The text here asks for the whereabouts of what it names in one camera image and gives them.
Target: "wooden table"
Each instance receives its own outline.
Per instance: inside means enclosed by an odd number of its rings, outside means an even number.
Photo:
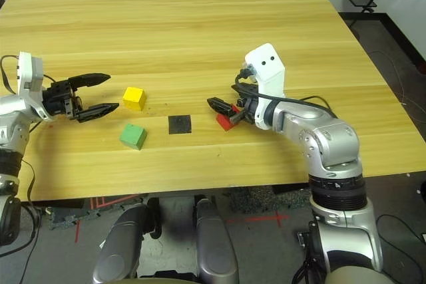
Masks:
[[[79,91],[86,106],[118,102],[128,86],[148,95],[142,112],[40,125],[25,154],[33,199],[306,181],[297,147],[245,123],[225,132],[206,103],[235,101],[244,55],[266,42],[286,65],[288,96],[321,95],[357,130],[365,176],[426,169],[424,141],[327,0],[7,0],[0,54],[31,52],[56,79],[111,74]],[[169,135],[180,114],[192,133]],[[148,130],[140,152],[118,140],[127,123]],[[30,178],[23,164],[21,198]]]

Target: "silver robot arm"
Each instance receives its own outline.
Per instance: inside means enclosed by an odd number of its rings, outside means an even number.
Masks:
[[[83,110],[80,98],[75,96],[78,87],[109,79],[106,74],[75,76],[44,89],[42,60],[30,53],[20,53],[15,94],[3,69],[1,71],[3,84],[11,94],[0,96],[0,246],[12,243],[19,233],[21,202],[15,196],[31,123],[53,121],[57,114],[84,122],[104,116],[118,106],[117,103],[98,104]]]
[[[277,52],[265,44],[246,55],[232,86],[239,113],[219,98],[208,99],[235,123],[245,120],[283,134],[302,149],[312,191],[311,254],[327,273],[345,265],[381,271],[383,258],[373,205],[365,193],[355,130],[329,109],[283,94],[284,71]],[[250,77],[256,84],[239,82]]]

